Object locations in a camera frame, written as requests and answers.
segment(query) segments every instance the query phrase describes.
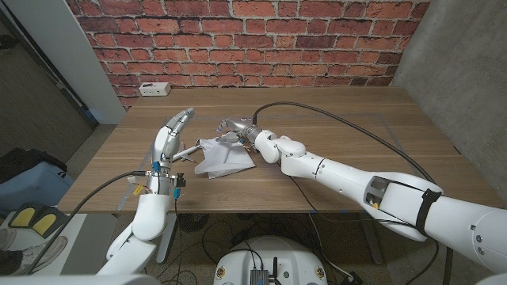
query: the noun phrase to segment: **crumpled paper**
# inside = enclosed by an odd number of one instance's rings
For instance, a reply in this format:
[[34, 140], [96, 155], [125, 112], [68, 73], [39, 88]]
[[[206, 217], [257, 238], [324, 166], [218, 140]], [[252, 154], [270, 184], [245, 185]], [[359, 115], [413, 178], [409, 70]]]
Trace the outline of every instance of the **crumpled paper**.
[[217, 142], [215, 139], [199, 139], [199, 142], [204, 160], [196, 166], [196, 174], [208, 173], [212, 179], [255, 166], [240, 142]]

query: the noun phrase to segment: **wall outlet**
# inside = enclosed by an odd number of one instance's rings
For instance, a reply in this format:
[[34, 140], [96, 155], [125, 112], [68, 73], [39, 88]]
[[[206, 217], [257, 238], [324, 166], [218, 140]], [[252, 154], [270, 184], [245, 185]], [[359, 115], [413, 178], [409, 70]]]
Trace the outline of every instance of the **wall outlet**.
[[139, 91], [143, 96], [167, 96], [171, 86], [167, 82], [144, 82]]

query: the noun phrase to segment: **person's foot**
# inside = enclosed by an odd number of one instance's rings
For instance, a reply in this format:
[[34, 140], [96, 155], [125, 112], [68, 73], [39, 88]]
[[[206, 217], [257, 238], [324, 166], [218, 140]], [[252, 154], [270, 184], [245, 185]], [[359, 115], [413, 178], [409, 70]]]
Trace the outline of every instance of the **person's foot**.
[[[21, 266], [18, 270], [16, 270], [12, 275], [23, 275], [28, 272], [30, 265], [33, 264], [35, 259], [39, 256], [39, 253], [42, 252], [44, 246], [46, 246], [48, 242], [46, 241], [42, 245], [32, 246], [23, 250], [23, 260], [21, 261]], [[38, 265], [33, 269], [32, 272], [39, 271], [42, 268], [48, 266], [53, 260], [58, 257], [58, 255], [65, 249], [67, 245], [66, 237], [58, 237], [55, 242], [49, 247], [48, 251], [42, 256]]]
[[16, 230], [5, 228], [0, 230], [0, 250], [7, 250], [16, 238]]

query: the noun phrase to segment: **table top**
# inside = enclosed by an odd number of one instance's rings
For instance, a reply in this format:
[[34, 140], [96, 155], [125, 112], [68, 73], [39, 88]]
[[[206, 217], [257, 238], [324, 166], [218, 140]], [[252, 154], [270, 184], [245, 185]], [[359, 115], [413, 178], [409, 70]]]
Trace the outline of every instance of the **table top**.
[[[166, 120], [194, 107], [196, 115], [181, 134], [191, 147], [198, 139], [212, 139], [226, 117], [251, 117], [262, 105], [294, 101], [324, 109], [357, 124], [405, 151], [441, 186], [446, 196], [503, 207], [493, 189], [454, 148], [432, 121], [401, 88], [252, 88], [173, 89], [167, 97], [141, 97], [109, 136], [92, 161], [60, 201], [58, 208], [71, 212], [97, 186], [118, 174], [149, 170], [151, 144]], [[295, 106], [275, 106], [259, 113], [257, 125], [302, 142], [308, 151], [367, 171], [416, 174], [392, 150], [329, 117]], [[186, 187], [178, 200], [178, 212], [307, 212], [310, 205], [277, 164], [250, 153], [256, 167], [226, 177], [208, 179], [194, 168], [203, 152], [192, 154], [196, 162], [176, 161], [173, 173], [184, 173]], [[322, 212], [359, 211], [352, 200], [314, 180], [296, 178], [312, 204]], [[134, 213], [138, 196], [130, 193], [121, 211], [119, 204], [129, 189], [119, 180], [92, 197], [83, 213]]]

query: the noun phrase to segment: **black strap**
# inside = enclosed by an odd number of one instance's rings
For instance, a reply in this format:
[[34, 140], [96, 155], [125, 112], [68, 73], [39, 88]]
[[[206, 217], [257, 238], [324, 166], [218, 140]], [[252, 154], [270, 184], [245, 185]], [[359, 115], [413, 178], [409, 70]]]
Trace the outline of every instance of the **black strap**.
[[428, 237], [428, 234], [425, 232], [425, 224], [426, 218], [428, 217], [429, 208], [438, 200], [441, 195], [442, 192], [433, 192], [429, 189], [426, 190], [424, 194], [422, 194], [422, 204], [419, 208], [419, 213], [417, 213], [415, 228], [419, 231], [419, 233], [426, 237]]

